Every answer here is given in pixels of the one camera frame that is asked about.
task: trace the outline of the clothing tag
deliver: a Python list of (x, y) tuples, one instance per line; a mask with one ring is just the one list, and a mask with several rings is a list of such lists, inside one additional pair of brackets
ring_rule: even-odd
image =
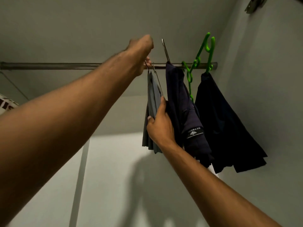
[(194, 137), (196, 135), (200, 135), (200, 134), (203, 134), (204, 133), (204, 130), (203, 128), (201, 127), (196, 127), (196, 128), (193, 128), (193, 129), (190, 129), (188, 132), (187, 132), (187, 136), (186, 138), (189, 139), (191, 137)]

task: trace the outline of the gray garment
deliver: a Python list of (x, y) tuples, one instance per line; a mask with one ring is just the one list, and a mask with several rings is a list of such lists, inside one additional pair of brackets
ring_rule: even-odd
[(147, 117), (151, 116), (155, 118), (161, 103), (161, 96), (163, 95), (151, 72), (147, 74), (147, 95), (148, 101), (145, 113), (142, 146), (148, 146), (149, 150), (154, 150), (154, 153), (162, 153), (160, 148), (151, 140), (146, 129)]

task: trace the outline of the skin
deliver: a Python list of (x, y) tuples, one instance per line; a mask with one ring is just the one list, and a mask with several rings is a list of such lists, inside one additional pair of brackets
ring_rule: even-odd
[(148, 118), (147, 131), (178, 174), (209, 226), (281, 227), (176, 144), (172, 122), (165, 108), (166, 102), (162, 97), (156, 118)]
[[(0, 226), (5, 226), (84, 145), (153, 48), (149, 35), (82, 78), (0, 116)], [(210, 227), (280, 226), (214, 176), (174, 138), (165, 99), (148, 133), (179, 175)]]

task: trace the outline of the green plastic hanger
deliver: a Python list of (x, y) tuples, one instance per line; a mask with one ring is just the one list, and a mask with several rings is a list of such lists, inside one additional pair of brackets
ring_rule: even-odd
[(205, 47), (205, 50), (209, 53), (205, 73), (207, 74), (213, 68), (213, 65), (211, 64), (211, 59), (212, 59), (212, 55), (214, 54), (215, 39), (214, 39), (214, 37), (211, 38), (211, 48), (209, 48), (208, 45), (207, 45), (207, 40), (208, 40), (209, 36), (210, 36), (210, 33), (207, 33), (204, 40), (203, 40), (202, 45), (200, 46), (200, 49), (199, 49), (198, 53), (196, 55), (196, 59), (192, 63), (190, 69), (188, 68), (187, 64), (184, 61), (182, 61), (183, 66), (185, 66), (185, 68), (187, 70), (186, 76), (187, 76), (187, 80), (188, 80), (189, 95), (190, 95), (190, 98), (191, 98), (192, 102), (194, 102), (194, 97), (191, 94), (191, 83), (192, 83), (192, 74), (191, 74), (191, 72), (194, 68), (197, 68), (199, 66), (199, 64), (201, 62), (200, 54), (201, 54), (204, 47)]

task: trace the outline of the person's left arm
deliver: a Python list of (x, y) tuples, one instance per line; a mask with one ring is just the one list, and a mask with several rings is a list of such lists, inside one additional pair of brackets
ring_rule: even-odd
[(144, 69), (147, 35), (82, 78), (0, 116), (0, 226), (84, 145)]

